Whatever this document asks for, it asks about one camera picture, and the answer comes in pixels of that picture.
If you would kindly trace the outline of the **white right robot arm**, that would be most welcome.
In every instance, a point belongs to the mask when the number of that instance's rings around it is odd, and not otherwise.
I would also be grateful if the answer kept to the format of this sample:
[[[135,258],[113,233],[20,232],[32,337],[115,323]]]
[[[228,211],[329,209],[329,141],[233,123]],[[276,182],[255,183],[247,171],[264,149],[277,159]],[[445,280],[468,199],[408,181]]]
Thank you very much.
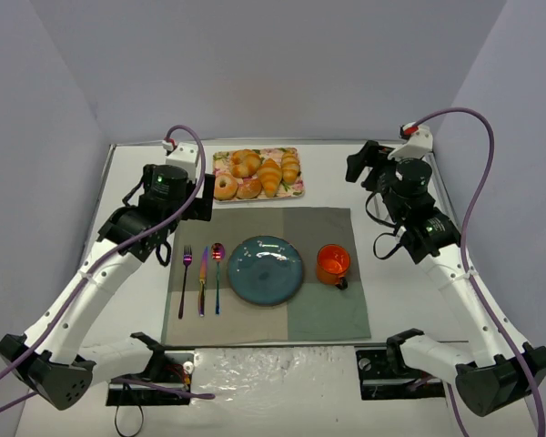
[[[369,140],[347,158],[346,180],[380,197],[390,220],[387,236],[405,249],[446,300],[469,342],[463,352],[410,329],[387,339],[389,365],[405,375],[424,371],[455,386],[464,404],[487,416],[532,393],[530,383],[546,376],[546,347],[533,347],[507,320],[483,284],[472,284],[476,271],[460,233],[440,211],[428,184],[431,166],[420,158],[392,159],[394,147]]]

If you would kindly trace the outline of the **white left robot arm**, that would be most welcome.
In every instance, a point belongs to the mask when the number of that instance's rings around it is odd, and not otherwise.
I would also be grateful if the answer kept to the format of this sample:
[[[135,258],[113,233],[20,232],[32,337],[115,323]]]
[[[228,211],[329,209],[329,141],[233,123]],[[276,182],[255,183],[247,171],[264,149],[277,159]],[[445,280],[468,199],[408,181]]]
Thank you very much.
[[[147,372],[164,357],[164,347],[141,332],[117,343],[83,343],[103,308],[180,220],[211,218],[210,174],[192,182],[182,168],[146,165],[140,186],[137,204],[117,209],[104,223],[82,267],[44,315],[23,334],[0,340],[8,371],[59,411],[91,386]]]

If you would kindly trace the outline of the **large striped croissant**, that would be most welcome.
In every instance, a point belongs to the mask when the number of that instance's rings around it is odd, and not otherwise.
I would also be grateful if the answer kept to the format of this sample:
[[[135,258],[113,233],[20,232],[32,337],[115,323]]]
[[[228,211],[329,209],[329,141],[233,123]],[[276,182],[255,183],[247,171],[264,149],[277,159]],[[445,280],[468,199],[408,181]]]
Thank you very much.
[[[265,195],[268,198],[274,198],[282,179],[281,167],[274,159],[268,158],[259,167],[257,174]]]

